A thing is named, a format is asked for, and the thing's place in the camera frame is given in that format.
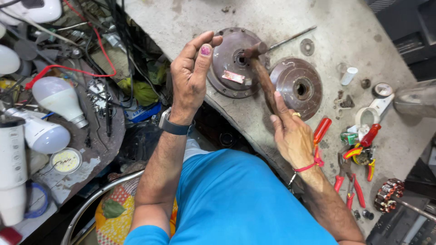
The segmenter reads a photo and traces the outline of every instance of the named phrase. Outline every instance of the hammer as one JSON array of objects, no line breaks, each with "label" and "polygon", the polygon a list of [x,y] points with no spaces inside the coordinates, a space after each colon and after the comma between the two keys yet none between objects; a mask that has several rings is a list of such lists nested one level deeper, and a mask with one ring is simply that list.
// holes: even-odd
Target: hammer
[{"label": "hammer", "polygon": [[259,55],[266,53],[269,50],[269,47],[264,42],[259,42],[244,51],[244,57],[250,58],[251,66],[253,72],[256,74],[259,79],[259,83],[262,86],[263,91],[265,92],[265,98],[269,102],[272,111],[274,114],[279,115],[277,110],[276,101],[274,100],[274,91],[276,88],[271,82],[271,78],[269,78],[269,74],[265,67],[260,63]]}]

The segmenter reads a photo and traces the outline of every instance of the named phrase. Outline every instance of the wooden hammer handle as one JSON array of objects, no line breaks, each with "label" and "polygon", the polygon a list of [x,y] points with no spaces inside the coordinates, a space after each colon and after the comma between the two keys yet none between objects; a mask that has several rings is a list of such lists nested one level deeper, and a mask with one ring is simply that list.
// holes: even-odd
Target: wooden hammer handle
[{"label": "wooden hammer handle", "polygon": [[269,74],[266,71],[265,67],[260,63],[258,58],[251,58],[251,66],[253,72],[256,74],[259,79],[260,85],[262,86],[263,91],[265,92],[265,98],[269,102],[269,105],[272,108],[274,114],[279,115],[279,111],[277,110],[276,100],[274,99],[274,92],[276,88],[271,82],[271,78],[269,78]]}]

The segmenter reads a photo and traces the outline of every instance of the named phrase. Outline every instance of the black watch strap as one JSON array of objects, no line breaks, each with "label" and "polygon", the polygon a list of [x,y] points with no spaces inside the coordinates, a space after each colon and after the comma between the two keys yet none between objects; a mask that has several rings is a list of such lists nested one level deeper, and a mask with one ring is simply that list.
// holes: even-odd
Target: black watch strap
[{"label": "black watch strap", "polygon": [[175,135],[189,135],[195,128],[195,121],[192,121],[191,125],[182,126],[168,121],[167,117],[162,118],[162,120],[164,120],[164,122],[161,128]]}]

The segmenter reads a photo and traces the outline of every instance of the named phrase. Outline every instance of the hand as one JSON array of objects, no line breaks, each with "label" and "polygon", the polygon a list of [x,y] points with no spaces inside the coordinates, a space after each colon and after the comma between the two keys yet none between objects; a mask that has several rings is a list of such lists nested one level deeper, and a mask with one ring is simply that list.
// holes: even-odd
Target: hand
[{"label": "hand", "polygon": [[288,109],[280,92],[274,92],[279,117],[271,115],[274,125],[274,140],[283,158],[292,168],[299,169],[313,163],[313,133],[299,116],[293,116],[295,111]]},{"label": "hand", "polygon": [[221,43],[221,36],[214,37],[213,31],[205,32],[188,42],[171,63],[174,91],[171,122],[191,124],[206,96],[206,75],[212,62],[212,48]]}]

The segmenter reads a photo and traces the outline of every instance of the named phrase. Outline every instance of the fingernail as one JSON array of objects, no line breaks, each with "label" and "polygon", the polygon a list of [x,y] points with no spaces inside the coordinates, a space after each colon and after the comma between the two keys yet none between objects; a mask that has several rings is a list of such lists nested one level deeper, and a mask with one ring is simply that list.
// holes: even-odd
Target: fingernail
[{"label": "fingernail", "polygon": [[201,47],[201,54],[204,56],[209,56],[211,54],[211,48],[208,45],[203,45]]}]

